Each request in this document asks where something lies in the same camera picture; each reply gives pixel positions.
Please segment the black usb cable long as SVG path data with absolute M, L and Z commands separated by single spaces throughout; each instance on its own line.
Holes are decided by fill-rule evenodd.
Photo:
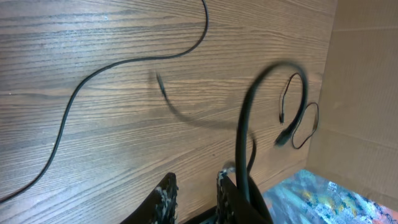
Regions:
M 209 23 L 210 23 L 210 16 L 209 16 L 209 10 L 208 10 L 208 6 L 205 0 L 201 0 L 201 3 L 203 5 L 203 9 L 204 9 L 204 13 L 205 13 L 205 26 L 203 28 L 203 32 L 200 36 L 200 38 L 195 42 L 195 44 L 193 46 L 191 46 L 189 49 L 178 53 L 178 54 L 174 54 L 174 55 L 162 55 L 162 56 L 150 56 L 150 57 L 141 57 L 141 58 L 131 58 L 131 59 L 126 59 L 126 60 L 121 60 L 118 62 L 114 62 L 110 65 L 107 65 L 105 67 L 102 67 L 98 70 L 96 70 L 95 72 L 91 73 L 90 75 L 88 75 L 87 77 L 85 77 L 78 85 L 77 87 L 74 89 L 72 95 L 69 98 L 69 101 L 66 105 L 65 111 L 63 113 L 61 122 L 60 122 L 60 127 L 58 130 L 58 134 L 56 137 L 56 140 L 53 144 L 53 148 L 50 152 L 49 158 L 47 160 L 47 162 L 45 163 L 45 165 L 43 166 L 42 170 L 37 174 L 37 176 L 35 176 L 34 179 L 32 179 L 27 185 L 23 186 L 22 188 L 16 190 L 15 192 L 1 198 L 1 204 L 4 204 L 16 197 L 18 197 L 19 195 L 23 194 L 24 192 L 26 192 L 27 190 L 29 190 L 31 187 L 33 187 L 43 176 L 44 174 L 47 172 L 47 170 L 49 169 L 49 167 L 51 166 L 55 155 L 58 151 L 58 147 L 60 145 L 60 142 L 62 140 L 62 136 L 63 136 L 63 131 L 67 122 L 67 118 L 68 118 L 68 114 L 70 112 L 70 109 L 72 107 L 72 104 L 78 94 L 78 92 L 83 88 L 83 86 L 90 81 L 92 78 L 94 78 L 95 76 L 99 75 L 102 72 L 105 72 L 111 68 L 117 67 L 118 65 L 123 65 L 126 63 L 133 63 L 133 62 L 144 62 L 144 61 L 153 61 L 153 60 L 169 60 L 169 59 L 174 59 L 174 58 L 179 58 L 179 57 L 183 57 L 186 54 L 189 54 L 190 52 L 194 51 L 205 39 L 208 29 L 209 29 Z

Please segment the black usb cable short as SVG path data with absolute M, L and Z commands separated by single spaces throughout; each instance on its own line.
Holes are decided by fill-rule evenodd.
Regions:
M 251 113 L 252 103 L 254 101 L 257 88 L 260 86 L 263 79 L 268 76 L 273 70 L 278 67 L 292 67 L 296 69 L 296 74 L 302 81 L 302 98 L 300 106 L 295 115 L 293 121 L 289 126 L 284 129 L 275 140 L 276 146 L 283 146 L 288 140 L 291 140 L 297 127 L 300 125 L 302 117 L 305 113 L 308 98 L 308 81 L 304 69 L 299 65 L 289 61 L 274 62 L 270 66 L 266 67 L 259 76 L 253 81 L 251 86 L 248 88 L 246 95 L 243 100 L 241 111 L 239 114 L 238 122 L 229 123 L 226 121 L 199 121 L 192 117 L 181 114 L 170 102 L 166 94 L 164 83 L 159 73 L 156 74 L 157 82 L 162 95 L 169 107 L 169 110 L 181 121 L 189 123 L 194 126 L 213 128 L 213 129 L 236 129 L 236 147 L 235 147 L 235 164 L 236 164 L 236 184 L 239 193 L 248 201 L 250 199 L 250 193 L 254 191 L 254 188 L 249 185 L 249 173 L 256 156 L 256 139 L 251 130 L 249 130 L 249 116 Z

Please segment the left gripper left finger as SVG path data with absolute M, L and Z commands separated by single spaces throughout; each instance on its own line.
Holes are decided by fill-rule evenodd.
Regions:
M 169 172 L 121 224 L 175 224 L 177 191 L 176 175 Z

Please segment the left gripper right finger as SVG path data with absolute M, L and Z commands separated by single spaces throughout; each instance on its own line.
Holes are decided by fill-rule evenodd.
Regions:
M 248 202 L 238 191 L 228 171 L 218 172 L 217 177 L 217 206 L 216 223 L 245 224 L 245 223 L 273 223 L 272 217 L 258 190 L 255 190 L 253 204 Z

